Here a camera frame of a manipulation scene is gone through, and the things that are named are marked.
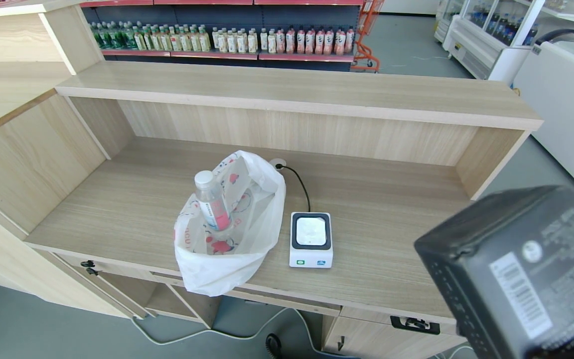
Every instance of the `white plastic bag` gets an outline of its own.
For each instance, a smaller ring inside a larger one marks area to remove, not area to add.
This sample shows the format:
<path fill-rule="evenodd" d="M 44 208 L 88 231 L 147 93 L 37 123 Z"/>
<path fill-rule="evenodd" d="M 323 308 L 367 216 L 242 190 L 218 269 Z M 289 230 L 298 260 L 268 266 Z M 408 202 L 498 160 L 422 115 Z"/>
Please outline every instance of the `white plastic bag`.
<path fill-rule="evenodd" d="M 214 171 L 232 208 L 228 232 L 212 233 L 192 194 L 174 225 L 174 248 L 185 288 L 219 296 L 247 282 L 278 242 L 285 179 L 254 153 L 232 153 Z"/>

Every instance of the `bottle cap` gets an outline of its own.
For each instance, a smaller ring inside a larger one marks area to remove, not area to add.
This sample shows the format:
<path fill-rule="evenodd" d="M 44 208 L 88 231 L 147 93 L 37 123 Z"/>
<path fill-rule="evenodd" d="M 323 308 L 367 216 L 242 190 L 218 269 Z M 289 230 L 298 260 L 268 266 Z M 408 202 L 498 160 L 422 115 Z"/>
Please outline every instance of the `bottle cap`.
<path fill-rule="evenodd" d="M 194 183 L 198 188 L 209 188 L 214 181 L 212 171 L 200 171 L 194 176 Z"/>

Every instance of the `display refrigerator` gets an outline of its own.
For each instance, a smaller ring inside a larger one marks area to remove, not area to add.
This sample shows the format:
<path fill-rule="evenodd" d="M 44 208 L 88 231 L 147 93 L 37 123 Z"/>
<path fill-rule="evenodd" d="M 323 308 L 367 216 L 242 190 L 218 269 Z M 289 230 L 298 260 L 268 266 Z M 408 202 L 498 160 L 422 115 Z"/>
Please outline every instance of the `display refrigerator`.
<path fill-rule="evenodd" d="M 435 14 L 435 34 L 433 34 L 438 41 L 444 42 L 446 32 L 451 26 L 451 21 L 453 21 L 453 16 L 460 14 L 463 6 L 464 0 L 442 0 L 440 2 L 437 14 Z"/>
<path fill-rule="evenodd" d="M 544 119 L 533 136 L 574 178 L 574 30 L 538 39 L 513 86 Z"/>
<path fill-rule="evenodd" d="M 465 0 L 442 47 L 476 79 L 510 85 L 535 39 L 574 29 L 574 0 Z"/>

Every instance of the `barcode label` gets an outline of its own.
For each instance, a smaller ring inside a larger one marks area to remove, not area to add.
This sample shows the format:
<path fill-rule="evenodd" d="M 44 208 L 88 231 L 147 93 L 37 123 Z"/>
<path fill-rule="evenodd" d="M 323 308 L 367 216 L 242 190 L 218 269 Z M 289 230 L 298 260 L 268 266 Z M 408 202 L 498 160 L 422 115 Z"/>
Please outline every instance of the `barcode label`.
<path fill-rule="evenodd" d="M 529 339 L 533 339 L 553 327 L 540 297 L 526 276 L 517 257 L 510 252 L 490 264 L 490 270 L 502 288 L 513 312 L 522 323 Z"/>

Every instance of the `black device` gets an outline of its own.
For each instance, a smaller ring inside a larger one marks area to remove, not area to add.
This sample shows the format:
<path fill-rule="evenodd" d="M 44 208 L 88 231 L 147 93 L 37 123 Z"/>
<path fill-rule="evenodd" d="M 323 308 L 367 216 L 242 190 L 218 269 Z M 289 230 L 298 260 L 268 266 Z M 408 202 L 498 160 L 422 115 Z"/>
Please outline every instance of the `black device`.
<path fill-rule="evenodd" d="M 480 359 L 574 358 L 574 191 L 493 193 L 415 249 Z"/>

